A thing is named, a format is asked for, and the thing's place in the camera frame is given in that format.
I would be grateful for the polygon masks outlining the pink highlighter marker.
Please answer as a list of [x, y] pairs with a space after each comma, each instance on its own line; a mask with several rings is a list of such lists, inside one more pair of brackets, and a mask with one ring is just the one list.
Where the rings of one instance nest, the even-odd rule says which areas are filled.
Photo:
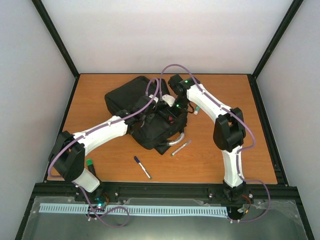
[[175, 122], [176, 118], [174, 116], [169, 116], [168, 120], [169, 120], [170, 124], [173, 124]]

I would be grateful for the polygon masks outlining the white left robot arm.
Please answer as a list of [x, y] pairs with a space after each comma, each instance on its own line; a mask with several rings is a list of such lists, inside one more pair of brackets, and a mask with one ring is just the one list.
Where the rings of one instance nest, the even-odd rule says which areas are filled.
[[53, 178], [52, 169], [55, 169], [58, 178], [83, 188], [92, 201], [101, 200], [104, 188], [100, 186], [100, 180], [85, 168], [85, 157], [101, 145], [142, 127], [143, 117], [147, 110], [154, 108], [158, 98], [151, 94], [139, 100], [142, 106], [133, 113], [124, 109], [90, 129], [76, 133], [61, 132], [50, 153], [47, 174]]

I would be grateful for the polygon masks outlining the black student backpack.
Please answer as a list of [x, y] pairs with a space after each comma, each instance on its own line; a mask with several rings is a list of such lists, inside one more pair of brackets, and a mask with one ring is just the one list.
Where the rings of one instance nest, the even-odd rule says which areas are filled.
[[[157, 84], [145, 76], [138, 76], [124, 85], [108, 92], [104, 96], [106, 107], [112, 115], [126, 110], [129, 114], [144, 107], [149, 96], [156, 91]], [[182, 134], [188, 121], [188, 107], [169, 106], [165, 102], [151, 103], [146, 110], [135, 116], [142, 120], [142, 125], [131, 131], [134, 140], [147, 150], [155, 149], [163, 155], [170, 146], [169, 138], [175, 134]]]

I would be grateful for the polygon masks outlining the white glue stick green cap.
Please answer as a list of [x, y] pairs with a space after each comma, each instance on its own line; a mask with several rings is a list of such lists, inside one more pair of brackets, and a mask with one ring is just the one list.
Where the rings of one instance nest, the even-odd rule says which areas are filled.
[[193, 114], [197, 115], [199, 113], [199, 111], [200, 111], [200, 107], [197, 105]]

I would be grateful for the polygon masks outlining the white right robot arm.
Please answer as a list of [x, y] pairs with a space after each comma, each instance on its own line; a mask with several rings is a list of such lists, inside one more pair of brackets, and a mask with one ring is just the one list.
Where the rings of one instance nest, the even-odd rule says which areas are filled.
[[238, 107], [223, 104], [195, 78], [182, 79], [176, 74], [169, 79], [168, 85], [177, 96], [173, 104], [175, 110], [192, 102], [213, 121], [213, 141], [222, 151], [223, 181], [230, 188], [240, 186], [244, 182], [241, 151], [246, 137], [243, 112]]

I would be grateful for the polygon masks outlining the white pen green tip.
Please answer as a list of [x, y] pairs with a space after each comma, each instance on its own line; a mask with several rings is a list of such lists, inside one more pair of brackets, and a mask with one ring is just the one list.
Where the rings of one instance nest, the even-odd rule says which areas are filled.
[[185, 148], [186, 146], [188, 146], [190, 143], [192, 142], [192, 140], [188, 140], [187, 142], [185, 142], [183, 145], [181, 145], [178, 149], [176, 149], [171, 156], [176, 155], [179, 151], [181, 151], [183, 148]]

